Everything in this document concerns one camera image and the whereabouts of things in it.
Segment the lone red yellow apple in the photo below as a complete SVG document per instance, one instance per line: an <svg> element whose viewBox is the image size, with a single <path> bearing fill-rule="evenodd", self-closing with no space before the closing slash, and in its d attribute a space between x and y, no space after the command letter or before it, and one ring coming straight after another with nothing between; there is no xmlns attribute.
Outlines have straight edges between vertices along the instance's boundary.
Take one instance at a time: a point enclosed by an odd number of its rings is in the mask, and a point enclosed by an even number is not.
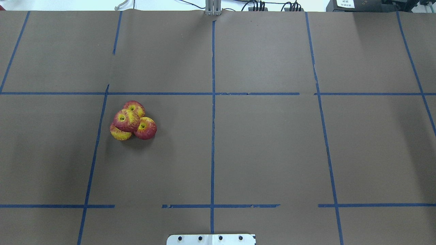
<svg viewBox="0 0 436 245"><path fill-rule="evenodd" d="M123 132L135 132L140 122L137 113L131 110L120 110L115 114L112 124Z"/></svg>

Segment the front red yellow apple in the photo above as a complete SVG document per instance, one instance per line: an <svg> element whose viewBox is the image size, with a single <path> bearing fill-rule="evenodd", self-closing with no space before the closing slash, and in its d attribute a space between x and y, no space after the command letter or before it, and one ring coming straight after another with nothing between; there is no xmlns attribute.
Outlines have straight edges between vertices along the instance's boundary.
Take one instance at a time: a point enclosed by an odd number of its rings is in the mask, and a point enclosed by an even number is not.
<svg viewBox="0 0 436 245"><path fill-rule="evenodd" d="M112 135L112 137L118 141L126 141L129 138L131 138L131 136L132 136L132 132L122 131L122 130L118 129L117 127L115 127L114 124L110 125L109 130L110 130L110 134Z"/></svg>

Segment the right red yellow apple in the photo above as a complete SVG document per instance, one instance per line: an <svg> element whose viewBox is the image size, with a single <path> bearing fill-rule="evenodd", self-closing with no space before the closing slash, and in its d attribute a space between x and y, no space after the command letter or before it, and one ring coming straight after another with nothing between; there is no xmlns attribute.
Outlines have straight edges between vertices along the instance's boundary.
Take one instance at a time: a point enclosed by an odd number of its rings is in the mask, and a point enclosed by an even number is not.
<svg viewBox="0 0 436 245"><path fill-rule="evenodd" d="M141 140L149 140L155 136L157 132L157 125L153 119L150 117L141 117L140 124L134 135Z"/></svg>

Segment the black computer box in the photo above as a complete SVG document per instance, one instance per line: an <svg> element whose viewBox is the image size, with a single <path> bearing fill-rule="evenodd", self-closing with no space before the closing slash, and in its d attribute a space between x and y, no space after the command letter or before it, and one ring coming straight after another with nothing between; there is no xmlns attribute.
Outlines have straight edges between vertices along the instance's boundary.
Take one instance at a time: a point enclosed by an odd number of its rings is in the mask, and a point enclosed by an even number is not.
<svg viewBox="0 0 436 245"><path fill-rule="evenodd" d="M381 0L330 0L326 12L369 12L383 13Z"/></svg>

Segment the brown paper table mat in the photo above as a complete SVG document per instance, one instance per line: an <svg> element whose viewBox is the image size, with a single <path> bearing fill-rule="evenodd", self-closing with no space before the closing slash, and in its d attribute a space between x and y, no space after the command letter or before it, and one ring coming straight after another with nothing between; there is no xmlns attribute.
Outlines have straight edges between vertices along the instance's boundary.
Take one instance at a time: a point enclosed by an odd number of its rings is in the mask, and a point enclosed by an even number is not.
<svg viewBox="0 0 436 245"><path fill-rule="evenodd" d="M435 244L434 14L1 12L2 245L231 233Z"/></svg>

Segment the white pedestal base plate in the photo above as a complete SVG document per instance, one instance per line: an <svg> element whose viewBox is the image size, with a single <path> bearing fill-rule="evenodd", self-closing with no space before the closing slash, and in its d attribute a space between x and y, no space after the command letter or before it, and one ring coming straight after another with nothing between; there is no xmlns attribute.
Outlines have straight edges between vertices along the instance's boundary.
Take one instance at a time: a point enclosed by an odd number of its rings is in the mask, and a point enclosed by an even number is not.
<svg viewBox="0 0 436 245"><path fill-rule="evenodd" d="M173 234L167 245L256 245L254 234Z"/></svg>

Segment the rear red yellow apple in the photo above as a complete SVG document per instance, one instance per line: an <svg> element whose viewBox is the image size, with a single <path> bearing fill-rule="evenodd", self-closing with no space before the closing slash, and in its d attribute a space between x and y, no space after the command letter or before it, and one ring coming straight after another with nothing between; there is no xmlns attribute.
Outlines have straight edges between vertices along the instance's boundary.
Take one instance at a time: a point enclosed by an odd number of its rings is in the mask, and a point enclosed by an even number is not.
<svg viewBox="0 0 436 245"><path fill-rule="evenodd" d="M139 103L137 101L134 101L134 100L126 102L124 104L124 106L123 106L123 109L124 110L133 111L140 118L146 116L146 109L145 109L145 107L141 103Z"/></svg>

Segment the aluminium frame post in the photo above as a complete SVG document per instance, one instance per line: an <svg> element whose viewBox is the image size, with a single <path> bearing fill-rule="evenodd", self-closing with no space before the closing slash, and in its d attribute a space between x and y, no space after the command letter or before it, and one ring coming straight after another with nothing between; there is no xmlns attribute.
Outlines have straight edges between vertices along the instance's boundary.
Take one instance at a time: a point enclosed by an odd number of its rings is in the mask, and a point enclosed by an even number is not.
<svg viewBox="0 0 436 245"><path fill-rule="evenodd" d="M205 15L206 16L219 16L222 13L221 0L206 0L205 1Z"/></svg>

